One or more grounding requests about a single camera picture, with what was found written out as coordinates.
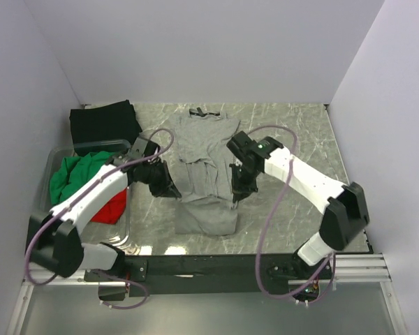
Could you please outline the grey t-shirt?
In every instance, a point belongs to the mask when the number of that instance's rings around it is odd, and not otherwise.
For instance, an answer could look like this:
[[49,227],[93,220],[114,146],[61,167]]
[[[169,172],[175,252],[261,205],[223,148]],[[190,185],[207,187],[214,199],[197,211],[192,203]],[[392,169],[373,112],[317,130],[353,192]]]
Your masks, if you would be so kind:
[[182,194],[176,206],[177,234],[235,233],[238,210],[230,168],[234,156],[226,145],[239,126],[239,119],[200,107],[172,120],[179,160],[176,186]]

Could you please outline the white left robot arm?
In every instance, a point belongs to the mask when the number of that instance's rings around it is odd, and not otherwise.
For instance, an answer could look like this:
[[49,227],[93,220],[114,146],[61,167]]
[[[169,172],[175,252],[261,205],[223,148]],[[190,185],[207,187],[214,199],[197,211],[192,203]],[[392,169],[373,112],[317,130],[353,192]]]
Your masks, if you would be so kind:
[[93,216],[133,183],[148,185],[156,198],[182,195],[161,159],[164,149],[139,137],[125,154],[116,154],[84,186],[46,214],[29,220],[25,263],[35,263],[55,276],[68,278],[77,270],[101,270],[111,281],[126,271],[125,253],[109,243],[88,244],[81,234]]

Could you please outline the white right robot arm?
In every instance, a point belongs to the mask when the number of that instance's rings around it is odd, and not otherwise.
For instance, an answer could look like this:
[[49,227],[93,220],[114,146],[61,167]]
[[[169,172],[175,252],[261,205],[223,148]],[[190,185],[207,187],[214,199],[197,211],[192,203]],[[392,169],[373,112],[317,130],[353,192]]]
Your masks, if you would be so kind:
[[305,162],[272,137],[252,140],[245,132],[227,144],[236,161],[231,165],[233,202],[257,192],[256,178],[267,174],[289,185],[321,213],[321,225],[292,256],[287,268],[309,278],[331,252],[343,251],[369,224],[361,185],[332,179]]

